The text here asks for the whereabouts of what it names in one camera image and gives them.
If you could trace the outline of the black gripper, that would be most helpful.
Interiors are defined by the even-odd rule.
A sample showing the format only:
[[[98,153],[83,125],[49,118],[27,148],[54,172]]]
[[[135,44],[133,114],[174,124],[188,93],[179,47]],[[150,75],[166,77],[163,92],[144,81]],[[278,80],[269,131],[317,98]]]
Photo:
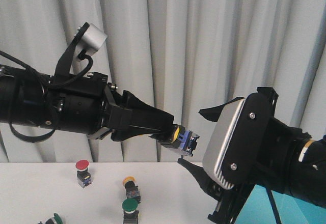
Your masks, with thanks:
[[[173,128],[173,115],[146,104],[130,91],[120,95],[108,76],[98,72],[48,90],[48,98],[59,116],[58,130],[86,134],[89,139],[111,134],[113,141],[121,142],[138,135],[165,134]]]
[[[270,192],[276,191],[291,196],[297,193],[295,168],[305,157],[305,135],[301,129],[289,127],[275,118],[278,94],[273,88],[258,87],[256,93],[267,97],[272,116],[256,160],[244,183],[234,185],[229,190],[223,189],[207,175],[203,167],[183,158],[177,160],[207,195],[218,199],[219,192],[221,193],[220,204],[210,217],[214,221],[233,223],[256,185],[263,186]],[[231,122],[237,116],[243,101],[244,97],[236,97],[222,105],[200,109],[199,114],[212,122]]]

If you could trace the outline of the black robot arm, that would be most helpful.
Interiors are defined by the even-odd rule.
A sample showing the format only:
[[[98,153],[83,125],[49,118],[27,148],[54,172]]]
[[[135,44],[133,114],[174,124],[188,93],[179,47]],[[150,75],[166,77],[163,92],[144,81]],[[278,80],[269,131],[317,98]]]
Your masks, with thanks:
[[[98,72],[73,84],[47,89],[29,72],[6,67],[1,78],[1,122],[86,134],[114,141],[150,134],[167,140],[174,117],[129,91],[119,94]]]
[[[276,119],[277,99],[273,88],[258,87],[247,98],[200,110],[216,123],[202,165],[178,163],[216,200],[212,222],[234,223],[256,185],[266,189],[277,223],[273,192],[325,207],[325,139]]]

